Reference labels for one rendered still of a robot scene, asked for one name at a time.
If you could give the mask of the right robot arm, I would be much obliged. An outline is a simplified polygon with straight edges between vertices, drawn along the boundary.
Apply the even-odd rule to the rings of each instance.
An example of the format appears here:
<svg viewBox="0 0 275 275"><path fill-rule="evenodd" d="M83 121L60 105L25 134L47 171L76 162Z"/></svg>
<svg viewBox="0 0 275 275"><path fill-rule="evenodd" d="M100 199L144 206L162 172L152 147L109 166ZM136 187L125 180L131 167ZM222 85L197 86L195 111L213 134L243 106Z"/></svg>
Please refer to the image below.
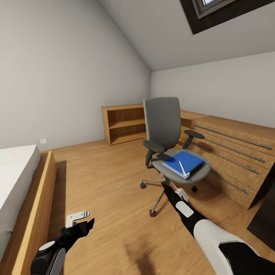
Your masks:
<svg viewBox="0 0 275 275"><path fill-rule="evenodd" d="M275 263L264 259L241 238L207 219L188 202L183 188L162 183L168 201L181 216L217 275L275 275Z"/></svg>

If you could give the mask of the swivel chair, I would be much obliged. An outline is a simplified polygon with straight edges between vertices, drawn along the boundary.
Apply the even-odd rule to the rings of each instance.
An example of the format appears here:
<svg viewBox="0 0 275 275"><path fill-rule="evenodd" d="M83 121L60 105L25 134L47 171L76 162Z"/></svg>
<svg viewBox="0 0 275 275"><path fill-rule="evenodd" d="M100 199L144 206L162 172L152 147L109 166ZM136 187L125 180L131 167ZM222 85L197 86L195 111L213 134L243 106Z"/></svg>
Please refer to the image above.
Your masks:
<svg viewBox="0 0 275 275"><path fill-rule="evenodd" d="M184 143L182 149L173 149L182 134L180 102L178 97L153 97L143 99L144 116L146 123L147 140L143 141L143 145L148 148L146 155L146 168L155 168L165 177L165 180L141 180L140 187L145 188L143 182L165 183L171 186L175 191L175 184L193 185L192 191L198 191L195 183L204 179L211 170L209 161L199 153L188 150L187 147L193 138L205 139L205 136L193 130L185 130L184 133L189 137ZM204 165L197 169L187 179L182 178L175 172L171 171L163 165L163 162L169 158L185 151L202 160ZM149 211L150 216L155 216L155 209L165 193L162 192L153 209Z"/></svg>

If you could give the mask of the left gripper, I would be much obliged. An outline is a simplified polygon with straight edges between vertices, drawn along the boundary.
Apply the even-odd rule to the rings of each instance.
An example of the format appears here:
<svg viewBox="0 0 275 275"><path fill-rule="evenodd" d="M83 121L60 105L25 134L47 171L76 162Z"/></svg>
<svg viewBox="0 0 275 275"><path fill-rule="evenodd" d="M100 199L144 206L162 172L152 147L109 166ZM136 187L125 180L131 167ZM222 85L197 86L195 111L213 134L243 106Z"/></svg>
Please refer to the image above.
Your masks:
<svg viewBox="0 0 275 275"><path fill-rule="evenodd" d="M93 228L93 225L94 225L94 222L95 222L95 219L93 218L92 220L90 220L89 222L85 221L85 222L81 222L81 223L77 223L77 225L74 225L73 227L71 228L66 228L66 227L63 227L61 230L60 230L60 234L65 234L65 233L68 233L72 236L73 238L73 244L72 246L74 245L74 243L81 237L84 237L84 236L87 236L90 229ZM71 246L71 247L72 247Z"/></svg>

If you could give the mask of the folder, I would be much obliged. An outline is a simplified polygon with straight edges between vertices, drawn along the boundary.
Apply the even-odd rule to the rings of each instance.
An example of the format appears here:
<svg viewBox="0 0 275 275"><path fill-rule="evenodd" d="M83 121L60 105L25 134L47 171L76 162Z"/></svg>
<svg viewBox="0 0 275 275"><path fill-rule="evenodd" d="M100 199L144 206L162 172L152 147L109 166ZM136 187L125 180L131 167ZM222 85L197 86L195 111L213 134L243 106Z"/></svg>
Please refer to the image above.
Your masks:
<svg viewBox="0 0 275 275"><path fill-rule="evenodd" d="M163 162L163 165L184 179L191 176L197 169L204 165L202 160L190 153L182 151ZM185 175L184 175L185 173Z"/></svg>

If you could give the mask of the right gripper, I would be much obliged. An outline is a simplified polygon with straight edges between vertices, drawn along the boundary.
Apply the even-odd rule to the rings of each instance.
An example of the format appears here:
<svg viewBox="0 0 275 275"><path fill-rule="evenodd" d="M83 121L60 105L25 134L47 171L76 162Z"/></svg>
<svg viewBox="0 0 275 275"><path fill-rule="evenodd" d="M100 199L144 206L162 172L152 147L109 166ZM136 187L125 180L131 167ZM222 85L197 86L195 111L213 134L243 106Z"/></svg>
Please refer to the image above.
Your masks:
<svg viewBox="0 0 275 275"><path fill-rule="evenodd" d="M163 192L166 194L168 201L172 204L172 200L175 197L180 197L178 194L175 193L175 190L171 187L168 186L165 183L162 183L162 186L164 188Z"/></svg>

